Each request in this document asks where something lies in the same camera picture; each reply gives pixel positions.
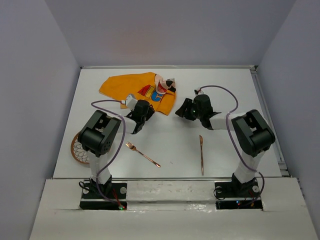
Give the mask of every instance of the yellow cloth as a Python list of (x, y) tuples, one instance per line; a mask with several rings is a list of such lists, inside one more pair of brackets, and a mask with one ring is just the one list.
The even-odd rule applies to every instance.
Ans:
[(111, 76), (102, 84), (99, 92), (118, 101), (133, 94), (137, 100), (148, 101), (156, 112), (169, 115), (176, 100), (176, 93), (170, 90), (165, 94), (157, 93), (155, 76), (153, 72)]

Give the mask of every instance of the black cable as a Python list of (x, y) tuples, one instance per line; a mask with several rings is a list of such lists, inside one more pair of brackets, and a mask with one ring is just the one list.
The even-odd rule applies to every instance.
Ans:
[(79, 186), (80, 186), (80, 188), (82, 188), (83, 190), (87, 190), (88, 192), (90, 192), (90, 189), (89, 189), (87, 186), (85, 186), (85, 183), (84, 183), (83, 181), (80, 181), (80, 182), (79, 182)]
[(225, 197), (224, 197), (224, 198), (218, 198), (217, 195), (216, 195), (216, 191), (217, 191), (217, 189), (215, 188), (215, 189), (213, 190), (213, 195), (214, 195), (214, 197), (215, 197), (216, 199), (218, 199), (218, 200), (220, 200), (220, 201), (226, 199)]

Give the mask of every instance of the copper fork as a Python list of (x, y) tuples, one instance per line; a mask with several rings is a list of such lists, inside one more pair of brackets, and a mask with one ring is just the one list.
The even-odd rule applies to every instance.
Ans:
[(130, 148), (132, 151), (136, 151), (138, 153), (140, 153), (142, 156), (144, 156), (146, 159), (148, 159), (150, 162), (152, 162), (154, 165), (156, 165), (158, 168), (160, 168), (160, 164), (156, 163), (155, 161), (153, 161), (150, 157), (147, 157), (146, 155), (144, 155), (142, 152), (140, 152), (131, 142), (126, 142), (125, 144), (128, 148)]

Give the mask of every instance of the white table surface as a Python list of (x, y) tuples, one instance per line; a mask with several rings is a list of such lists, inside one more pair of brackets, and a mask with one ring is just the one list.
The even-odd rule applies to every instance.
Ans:
[[(317, 240), (295, 178), (266, 178), (262, 193), (263, 211), (216, 210), (214, 202), (203, 207), (199, 202), (183, 203), (183, 199), (159, 206), (146, 202), (135, 207), (128, 203), (126, 211), (81, 210), (78, 205), (82, 190), (78, 181), (46, 181), (31, 240)], [(172, 183), (167, 199), (176, 199), (175, 194), (181, 195), (181, 184)], [(154, 189), (159, 187), (157, 182), (147, 181), (146, 189), (152, 188), (152, 184)], [(194, 183), (195, 190), (207, 189), (206, 192), (213, 197), (208, 184), (205, 181)], [(128, 191), (136, 190), (135, 183), (129, 182)]]
[[(154, 72), (163, 78), (175, 78), (177, 98), (169, 116), (156, 112), (138, 134), (125, 136), (140, 151), (161, 164), (155, 167), (136, 152), (123, 145), (117, 159), (109, 167), (115, 179), (139, 178), (220, 178), (230, 177), (238, 166), (239, 158), (225, 130), (210, 131), (199, 120), (188, 121), (175, 115), (185, 98), (194, 98), (194, 89), (204, 85), (220, 85), (232, 91), (239, 100), (236, 113), (257, 109), (262, 114), (257, 92), (249, 69), (82, 69), (76, 87), (72, 107), (63, 136), (54, 171), (54, 178), (88, 178), (89, 166), (76, 162), (70, 153), (70, 144), (86, 124), (95, 108), (90, 103), (109, 99), (99, 93), (99, 88), (110, 76)], [(234, 99), (221, 89), (205, 88), (211, 104), (217, 112), (234, 108)], [(126, 115), (118, 103), (100, 103), (116, 113)], [(109, 158), (116, 151), (121, 139), (119, 130)], [(199, 135), (203, 136), (204, 176), (201, 175)], [(278, 156), (272, 146), (260, 162), (258, 170), (266, 177), (279, 177)]]

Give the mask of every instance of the gray wall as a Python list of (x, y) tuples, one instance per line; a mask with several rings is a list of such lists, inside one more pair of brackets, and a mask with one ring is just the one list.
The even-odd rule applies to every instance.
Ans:
[(258, 67), (289, 172), (320, 237), (320, 1), (297, 0)]
[(81, 66), (257, 65), (295, 0), (45, 0)]
[(0, 0), (0, 239), (29, 239), (79, 74), (43, 0)]

